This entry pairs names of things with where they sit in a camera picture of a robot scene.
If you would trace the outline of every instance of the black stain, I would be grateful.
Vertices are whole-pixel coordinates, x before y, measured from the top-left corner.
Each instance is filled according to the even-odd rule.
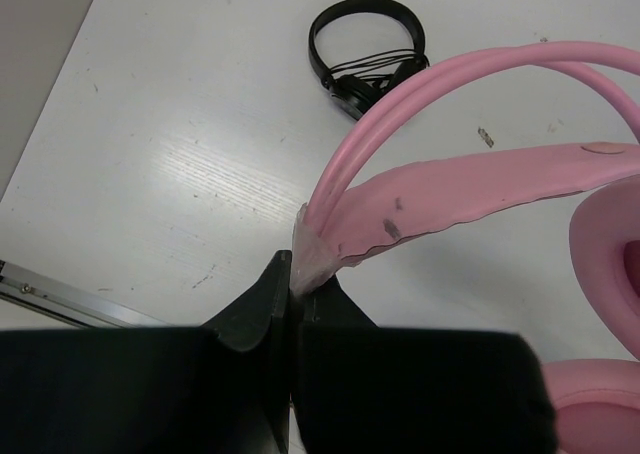
[[[391,239],[393,239],[394,241],[397,241],[402,237],[400,229],[398,229],[398,226],[396,226],[391,219],[385,219],[384,221],[382,221],[382,226],[384,227],[385,232],[389,234],[391,236]]]

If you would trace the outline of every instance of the pink headband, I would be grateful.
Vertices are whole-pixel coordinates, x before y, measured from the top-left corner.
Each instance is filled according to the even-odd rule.
[[[640,141],[640,106],[603,74],[580,62],[640,75],[639,52],[591,42],[553,42],[457,56],[395,88],[343,140],[309,205],[300,212],[293,247],[294,294],[321,285],[343,266],[355,266],[416,237],[520,204],[613,183],[591,195],[577,209],[570,229],[571,256],[576,276],[593,308],[625,347],[640,358],[640,177],[633,177],[640,174],[640,146],[565,144],[419,162],[389,170],[347,190],[376,150],[421,109],[476,79],[524,65],[553,69],[591,87],[618,111]],[[607,363],[593,368],[593,372],[607,373],[602,382],[628,387],[626,404],[613,400],[611,404],[637,409],[624,419],[632,419],[631,428],[638,427],[632,447],[636,449],[633,452],[640,452],[640,424],[634,424],[640,423],[639,364],[589,362]],[[564,409],[559,414],[561,421],[565,412],[572,413],[571,420],[588,418],[582,407],[593,404],[585,400],[591,399],[588,395],[567,394],[567,389],[571,390],[567,386],[580,384],[567,379],[573,376],[584,383],[585,377],[589,378],[588,371],[575,374],[574,366],[584,369],[577,364],[570,364],[568,369],[553,365],[547,368],[548,372],[562,373],[549,378],[554,401],[569,398],[577,403],[556,404],[558,409]],[[580,392],[600,392],[597,386],[602,382],[587,382],[589,387],[583,386]],[[576,405],[582,406],[579,415],[573,414]],[[563,432],[573,432],[573,424],[569,422],[567,426],[561,428],[561,439]],[[588,429],[597,434],[598,442],[614,442],[614,430],[600,432],[596,426]],[[580,452],[580,440],[567,435],[570,439],[564,439],[563,449],[570,454]],[[616,431],[613,437],[620,435],[623,434]]]

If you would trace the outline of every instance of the headphone headband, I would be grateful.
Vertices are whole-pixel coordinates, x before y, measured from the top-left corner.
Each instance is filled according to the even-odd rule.
[[[417,16],[408,7],[392,0],[346,0],[339,2],[321,12],[309,30],[309,61],[313,72],[320,78],[326,89],[331,86],[333,77],[329,67],[318,54],[316,36],[323,27],[336,19],[359,13],[381,14],[395,19],[409,32],[413,40],[414,51],[423,53],[425,50],[424,29]]]

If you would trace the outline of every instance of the pink ear cushion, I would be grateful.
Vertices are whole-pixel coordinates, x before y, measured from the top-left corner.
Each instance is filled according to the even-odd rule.
[[[569,244],[578,282],[609,330],[636,358],[640,358],[638,241],[639,177],[592,194],[571,220]]]
[[[579,360],[547,364],[560,447],[567,454],[640,452],[640,364]]]

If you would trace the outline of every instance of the pink tube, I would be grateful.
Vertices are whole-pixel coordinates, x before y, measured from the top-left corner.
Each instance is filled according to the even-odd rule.
[[[512,48],[508,52],[500,51],[491,54],[491,57],[488,57],[485,53],[482,58],[476,60],[468,60],[471,55],[467,54],[466,56],[469,57],[465,57],[464,60],[462,60],[463,56],[458,56],[458,58],[440,63],[431,70],[414,76],[394,89],[393,92],[374,106],[358,123],[349,137],[343,141],[325,169],[321,182],[312,196],[305,222],[313,227],[316,232],[321,233],[329,214],[333,211],[341,195],[380,145],[421,109],[448,92],[469,82],[495,72],[527,64],[537,65],[550,62],[564,64],[563,66],[556,65],[553,67],[558,70],[558,67],[561,69],[566,68],[566,61],[571,60],[602,64],[640,75],[640,53],[607,44],[555,42]],[[460,65],[455,70],[451,70],[452,66],[462,62],[465,65]],[[620,100],[628,99],[628,97],[624,94],[621,96],[621,91],[617,86],[618,91],[615,94],[611,94],[608,89],[614,84],[611,83],[608,87],[603,88],[600,77],[596,73],[595,78],[589,76],[589,79],[585,79],[583,82],[588,85],[595,83],[598,91],[607,96],[607,99],[616,106],[618,112],[624,113],[627,117],[627,122],[635,130],[638,122],[636,120],[638,116],[636,112],[637,106],[635,104],[632,106],[630,101],[625,100],[624,107],[621,107]],[[418,91],[416,95],[403,102],[404,97],[415,91]],[[382,120],[376,124],[378,118],[382,118]],[[354,155],[353,151],[355,151],[356,146],[359,147],[359,150]],[[343,170],[338,170],[341,164],[344,166],[344,159],[349,160],[348,164]]]

